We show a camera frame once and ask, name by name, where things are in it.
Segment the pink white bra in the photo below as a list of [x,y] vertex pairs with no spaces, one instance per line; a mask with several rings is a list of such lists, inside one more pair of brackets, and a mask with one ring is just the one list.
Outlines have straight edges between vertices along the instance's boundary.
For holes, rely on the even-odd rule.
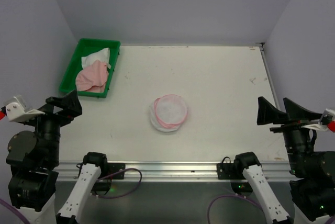
[[98,52],[94,52],[89,54],[86,57],[81,57],[81,66],[82,69],[92,65],[95,61],[99,60],[100,62],[104,62],[107,64],[107,67],[111,69],[111,65],[109,64],[110,59],[110,49],[104,48]]

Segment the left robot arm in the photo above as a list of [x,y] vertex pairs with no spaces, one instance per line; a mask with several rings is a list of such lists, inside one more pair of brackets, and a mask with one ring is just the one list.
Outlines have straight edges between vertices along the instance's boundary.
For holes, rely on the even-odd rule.
[[75,186],[61,209],[55,211],[60,131],[82,114],[77,91],[49,97],[39,109],[28,106],[22,96],[14,96],[1,112],[10,122],[34,128],[15,134],[7,147],[6,163],[12,172],[9,196],[22,223],[80,223],[84,205],[96,181],[107,173],[108,162],[103,153],[85,155]]

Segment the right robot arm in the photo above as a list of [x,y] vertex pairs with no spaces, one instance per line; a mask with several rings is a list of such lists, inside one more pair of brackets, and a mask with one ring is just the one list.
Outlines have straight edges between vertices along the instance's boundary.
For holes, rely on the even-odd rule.
[[332,223],[334,221],[334,152],[315,151],[318,131],[334,132],[334,109],[312,112],[288,98],[285,111],[264,97],[258,98],[258,125],[272,124],[281,133],[288,156],[291,196],[295,215],[290,217],[265,179],[253,152],[238,154],[234,167],[250,184],[267,223]]

